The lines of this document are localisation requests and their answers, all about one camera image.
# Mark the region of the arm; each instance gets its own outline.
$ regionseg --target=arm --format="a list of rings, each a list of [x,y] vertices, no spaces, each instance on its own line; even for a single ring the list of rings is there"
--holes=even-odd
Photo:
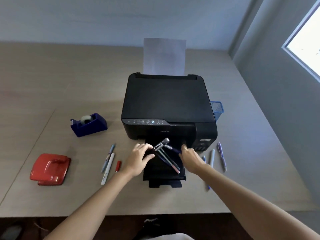
[[[119,192],[130,179],[139,175],[147,162],[155,156],[154,154],[149,154],[142,159],[148,149],[152,149],[152,146],[149,144],[137,144],[125,161],[122,170],[114,174],[101,189],[60,223],[45,239],[93,239],[110,205]]]
[[[205,181],[255,239],[320,239],[296,218],[207,165],[193,149],[182,145],[184,166]]]

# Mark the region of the wooden table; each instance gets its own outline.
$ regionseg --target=wooden table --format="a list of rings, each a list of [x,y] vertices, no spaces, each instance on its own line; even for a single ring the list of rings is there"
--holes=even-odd
[[[128,76],[143,70],[143,49],[3,43],[0,61],[6,85],[1,95],[6,101],[15,98],[10,106],[1,102],[13,120],[1,124],[10,136],[0,138],[7,142],[0,154],[0,165],[6,165],[0,168],[0,217],[67,216],[101,187],[100,170],[111,144],[116,143],[115,159],[124,161],[142,142],[127,137],[120,116]],[[227,177],[286,211],[317,209],[228,54],[187,50],[185,74],[202,76],[210,99],[225,109],[217,122],[218,139],[203,154],[209,156],[220,141]],[[108,130],[77,138],[70,119],[94,112],[106,119]],[[63,185],[38,186],[29,180],[41,153],[72,158]],[[214,168],[223,171],[217,153]],[[148,188],[141,174],[124,187],[107,214],[229,212],[200,178],[189,172],[186,178],[182,188]]]

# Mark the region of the printer lid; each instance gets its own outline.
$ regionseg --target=printer lid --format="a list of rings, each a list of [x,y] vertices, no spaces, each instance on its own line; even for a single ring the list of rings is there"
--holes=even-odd
[[[206,85],[197,75],[131,74],[121,118],[215,123]]]

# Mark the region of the red hole punch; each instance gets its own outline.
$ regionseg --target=red hole punch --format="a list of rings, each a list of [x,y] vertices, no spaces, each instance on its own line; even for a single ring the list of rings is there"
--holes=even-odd
[[[67,156],[41,154],[32,167],[30,179],[38,181],[38,185],[62,185],[70,162]]]

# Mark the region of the left hand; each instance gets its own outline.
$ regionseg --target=left hand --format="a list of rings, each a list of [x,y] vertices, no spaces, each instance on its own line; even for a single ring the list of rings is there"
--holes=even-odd
[[[150,144],[135,145],[127,160],[124,162],[122,171],[129,174],[131,177],[138,176],[146,167],[147,162],[155,157],[154,154],[149,154],[143,158],[146,151],[152,148],[153,146]]]

